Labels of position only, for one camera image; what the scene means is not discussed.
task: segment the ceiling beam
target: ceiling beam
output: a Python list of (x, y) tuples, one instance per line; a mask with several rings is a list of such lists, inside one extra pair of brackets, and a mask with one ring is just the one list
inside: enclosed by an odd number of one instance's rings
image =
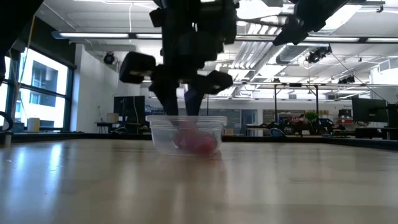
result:
[(124, 44), (85, 44), (86, 50), (100, 51), (100, 52), (130, 52), (136, 51), (137, 46), (135, 45), (124, 45)]

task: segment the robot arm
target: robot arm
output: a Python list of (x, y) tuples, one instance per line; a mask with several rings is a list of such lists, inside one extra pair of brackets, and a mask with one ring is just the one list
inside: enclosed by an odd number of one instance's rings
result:
[(150, 77), (149, 87), (167, 115), (178, 115), (176, 88), (189, 85), (185, 94), (187, 114), (198, 115), (205, 94), (217, 94), (233, 84), (227, 73), (198, 75), (206, 61), (214, 61), (224, 44), (236, 38), (236, 8), (233, 0), (157, 0), (150, 13), (154, 27), (162, 28), (163, 64), (150, 55), (129, 52), (120, 69), (122, 82), (140, 84)]
[(292, 0), (294, 14), (289, 17), (282, 32), (275, 38), (275, 46), (293, 43), (299, 44), (311, 31), (318, 32), (326, 25), (326, 20), (349, 0)]

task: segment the fluorescent light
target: fluorescent light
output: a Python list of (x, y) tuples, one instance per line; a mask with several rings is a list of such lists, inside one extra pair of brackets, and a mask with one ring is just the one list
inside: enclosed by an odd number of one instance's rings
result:
[(314, 42), (357, 42), (357, 37), (307, 37), (306, 41)]
[(384, 43), (389, 43), (389, 42), (398, 42), (398, 38), (369, 38), (367, 42), (384, 42)]
[(293, 43), (287, 43), (288, 46), (297, 46), (297, 47), (329, 47), (329, 44), (324, 43), (299, 43), (294, 45)]
[(235, 96), (237, 98), (246, 98), (246, 99), (251, 99), (250, 96), (245, 96), (245, 95), (237, 95)]
[(244, 22), (244, 21), (238, 21), (238, 22), (236, 22), (236, 25), (238, 25), (238, 26), (246, 26), (248, 23), (247, 22)]
[(129, 34), (116, 33), (59, 33), (61, 37), (65, 38), (129, 38)]
[(268, 28), (269, 28), (268, 26), (263, 26), (263, 27), (261, 28), (261, 30), (260, 30), (260, 34), (261, 34), (261, 35), (266, 34)]
[(261, 29), (261, 27), (262, 27), (262, 25), (256, 24), (256, 26), (254, 28), (254, 31), (253, 31), (253, 34), (258, 34), (260, 29)]
[(268, 31), (268, 34), (273, 35), (275, 34), (275, 31), (278, 29), (278, 27), (271, 27)]
[(268, 41), (272, 42), (274, 41), (275, 37), (273, 36), (261, 36), (261, 35), (237, 35), (236, 40), (240, 41), (245, 41), (245, 40), (251, 40), (251, 41)]
[(138, 39), (161, 39), (162, 34), (136, 34)]

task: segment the wooden table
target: wooden table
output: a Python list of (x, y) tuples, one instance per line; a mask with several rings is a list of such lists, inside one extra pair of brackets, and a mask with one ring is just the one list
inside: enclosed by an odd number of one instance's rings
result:
[(327, 144), (223, 143), (212, 159), (151, 141), (0, 149), (0, 223), (396, 223), (398, 154)]

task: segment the security camera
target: security camera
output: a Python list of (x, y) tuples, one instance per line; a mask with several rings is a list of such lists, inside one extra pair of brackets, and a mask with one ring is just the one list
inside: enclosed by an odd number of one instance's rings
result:
[(115, 62), (113, 52), (107, 52), (104, 57), (104, 63), (107, 65), (112, 65)]

